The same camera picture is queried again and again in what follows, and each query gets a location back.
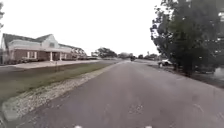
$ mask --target white car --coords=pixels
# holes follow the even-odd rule
[[[166,60],[159,61],[158,65],[168,66],[168,65],[172,65],[172,63],[168,59],[166,59]]]

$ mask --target overcast sky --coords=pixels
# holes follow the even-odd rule
[[[3,33],[53,34],[59,43],[99,47],[134,55],[158,53],[150,40],[154,6],[160,0],[1,0]]]

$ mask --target brick house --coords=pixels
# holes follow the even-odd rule
[[[3,62],[24,59],[54,61],[86,57],[83,49],[60,44],[52,34],[36,39],[3,34],[1,48]]]

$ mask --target grass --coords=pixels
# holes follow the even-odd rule
[[[92,72],[109,63],[73,64],[44,67],[0,74],[0,103],[25,91]]]

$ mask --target asphalt road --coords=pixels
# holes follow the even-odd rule
[[[224,92],[125,62],[11,122],[17,128],[224,128]]]

